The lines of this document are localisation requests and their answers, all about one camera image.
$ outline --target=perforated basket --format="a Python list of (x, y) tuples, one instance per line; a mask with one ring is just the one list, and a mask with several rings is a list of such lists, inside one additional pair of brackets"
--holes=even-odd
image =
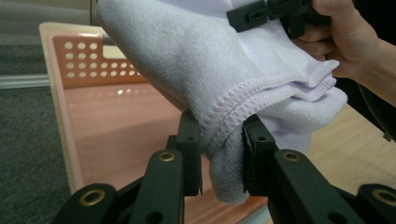
[[(91, 183), (120, 189), (141, 177), (151, 154), (177, 134), (180, 111), (104, 45), (100, 28), (51, 22), (40, 33), (71, 192)], [(266, 204), (220, 203), (206, 160), (202, 167), (204, 195), (186, 198), (186, 223), (235, 223)]]

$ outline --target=orange plastic tray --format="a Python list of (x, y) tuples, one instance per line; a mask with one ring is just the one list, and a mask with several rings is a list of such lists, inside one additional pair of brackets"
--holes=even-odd
[[(40, 32), (71, 192), (91, 183), (120, 189), (145, 173), (151, 154), (177, 133), (181, 113), (125, 58), (104, 54), (103, 32), (53, 27), (44, 23)], [(204, 194), (186, 198), (186, 223), (237, 223), (266, 205), (263, 197), (220, 203), (206, 159), (202, 167)]]

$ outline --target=black plastic clip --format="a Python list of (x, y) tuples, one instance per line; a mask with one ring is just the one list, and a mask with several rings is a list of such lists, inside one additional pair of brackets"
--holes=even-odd
[(328, 18), (320, 16), (311, 6), (309, 0), (269, 0), (254, 2), (227, 12), (230, 25), (236, 32), (244, 32), (265, 24), (268, 20), (281, 19), (283, 26), (294, 39), (304, 34), (304, 21), (326, 23)]

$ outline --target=gray carpet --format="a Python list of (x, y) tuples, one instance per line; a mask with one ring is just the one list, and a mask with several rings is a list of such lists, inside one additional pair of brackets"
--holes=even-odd
[[(34, 73), (41, 46), (0, 47), (0, 76)], [(0, 90), (0, 223), (50, 223), (68, 197), (50, 88)]]

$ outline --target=wooden surface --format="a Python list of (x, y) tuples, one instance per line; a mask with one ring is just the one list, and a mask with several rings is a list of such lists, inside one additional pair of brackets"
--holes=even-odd
[(332, 185), (349, 193), (372, 183), (396, 189), (396, 144), (349, 105), (313, 134), (306, 155)]

